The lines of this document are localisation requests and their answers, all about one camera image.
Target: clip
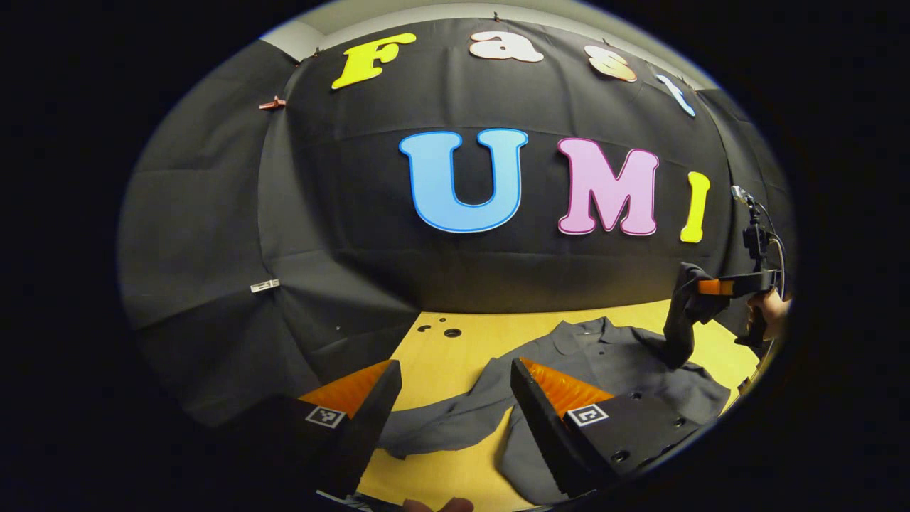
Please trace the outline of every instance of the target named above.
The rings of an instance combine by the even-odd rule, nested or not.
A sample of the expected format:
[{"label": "clip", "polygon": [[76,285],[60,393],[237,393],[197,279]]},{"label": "clip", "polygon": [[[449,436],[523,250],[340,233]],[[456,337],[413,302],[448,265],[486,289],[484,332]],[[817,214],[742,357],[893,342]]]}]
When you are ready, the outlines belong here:
[{"label": "clip", "polygon": [[287,104],[288,104],[287,101],[285,101],[283,99],[278,99],[278,97],[275,96],[274,100],[272,100],[268,103],[263,103],[262,105],[259,105],[259,110],[274,110],[275,108],[278,108],[278,107],[284,107]]},{"label": "clip", "polygon": [[272,279],[269,281],[263,281],[263,282],[260,282],[257,284],[253,284],[252,286],[249,287],[249,290],[253,293],[259,293],[259,292],[262,292],[263,290],[268,290],[270,288],[277,288],[278,286],[281,286],[281,282],[277,279]]}]

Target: blue letter u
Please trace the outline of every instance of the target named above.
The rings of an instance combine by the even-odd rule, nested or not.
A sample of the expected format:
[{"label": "blue letter u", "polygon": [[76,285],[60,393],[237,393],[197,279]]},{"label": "blue letter u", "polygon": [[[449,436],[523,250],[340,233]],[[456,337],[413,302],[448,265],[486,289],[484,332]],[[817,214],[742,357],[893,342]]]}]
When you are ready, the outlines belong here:
[{"label": "blue letter u", "polygon": [[461,135],[431,131],[405,137],[399,149],[410,159],[410,188],[414,208],[430,226],[452,233],[492,230],[515,215],[521,203],[521,164],[518,150],[528,134],[517,129],[485,129],[477,134],[490,148],[493,161],[493,196],[483,204],[465,204],[455,195],[452,152],[461,146]]}]

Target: yellow letter f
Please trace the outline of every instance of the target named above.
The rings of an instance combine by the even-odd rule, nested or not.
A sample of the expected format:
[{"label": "yellow letter f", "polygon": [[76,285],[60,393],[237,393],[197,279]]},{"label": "yellow letter f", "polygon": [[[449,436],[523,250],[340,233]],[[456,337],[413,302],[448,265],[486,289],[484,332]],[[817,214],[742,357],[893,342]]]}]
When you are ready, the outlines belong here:
[{"label": "yellow letter f", "polygon": [[388,64],[398,56],[399,46],[396,43],[406,45],[416,40],[417,36],[405,33],[349,48],[344,53],[344,55],[348,56],[348,62],[345,63],[339,79],[332,82],[332,88],[340,89],[344,86],[378,77],[382,73],[382,68],[374,67],[374,60],[379,59],[379,62]]}]

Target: finger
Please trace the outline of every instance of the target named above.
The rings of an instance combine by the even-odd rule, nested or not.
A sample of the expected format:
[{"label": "finger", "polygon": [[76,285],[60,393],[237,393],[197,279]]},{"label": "finger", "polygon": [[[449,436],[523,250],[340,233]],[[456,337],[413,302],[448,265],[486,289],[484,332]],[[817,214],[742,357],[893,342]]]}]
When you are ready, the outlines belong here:
[{"label": "finger", "polygon": [[474,504],[463,497],[454,497],[449,500],[440,512],[473,512]]},{"label": "finger", "polygon": [[777,290],[774,287],[772,287],[771,290],[768,290],[765,293],[756,293],[755,295],[750,297],[749,300],[746,301],[746,303],[749,305],[764,309],[768,305],[769,299],[771,299],[776,293],[777,293]]},{"label": "finger", "polygon": [[433,512],[433,509],[413,499],[406,499],[401,504],[404,512]]}]

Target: cable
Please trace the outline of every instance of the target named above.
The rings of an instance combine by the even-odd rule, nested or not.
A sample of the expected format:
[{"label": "cable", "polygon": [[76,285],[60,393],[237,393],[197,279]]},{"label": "cable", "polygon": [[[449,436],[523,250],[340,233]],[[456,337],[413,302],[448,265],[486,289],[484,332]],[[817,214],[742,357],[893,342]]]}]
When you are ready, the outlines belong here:
[{"label": "cable", "polygon": [[[768,210],[764,207],[764,205],[762,203],[760,203],[758,201],[755,201],[755,204],[757,204],[759,206],[759,208],[762,209],[762,211],[764,212],[764,216],[768,219],[768,224],[771,224],[771,234],[773,234],[774,237],[776,237],[778,240],[780,240],[780,237],[777,235],[777,229],[774,228],[774,221],[771,220],[771,215],[768,214]],[[781,245],[781,251],[784,254],[786,254],[786,250],[784,249],[783,245]],[[781,262],[782,262],[781,265],[783,266],[784,265],[783,258],[781,259]]]},{"label": "cable", "polygon": [[786,290],[785,286],[787,283],[786,266],[784,265],[784,244],[781,242],[781,239],[777,237],[777,235],[774,235],[774,237],[771,238],[771,240],[768,241],[768,243],[769,244],[774,243],[777,245],[777,254],[780,255],[780,257],[781,257],[781,300],[783,300],[784,299],[784,290]]}]

